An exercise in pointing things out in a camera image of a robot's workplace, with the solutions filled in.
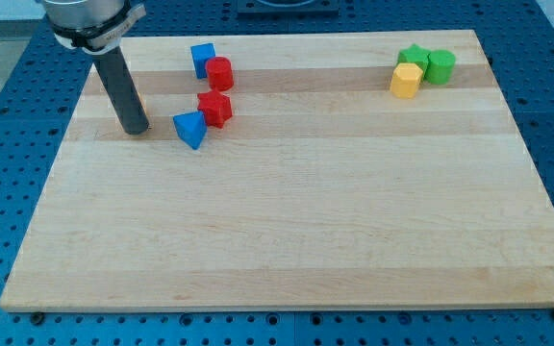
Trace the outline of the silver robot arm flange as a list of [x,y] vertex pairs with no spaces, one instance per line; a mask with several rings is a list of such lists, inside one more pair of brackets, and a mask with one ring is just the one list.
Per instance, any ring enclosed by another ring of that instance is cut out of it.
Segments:
[[129,0],[41,0],[55,39],[63,47],[101,55],[118,47],[143,17],[143,4]]

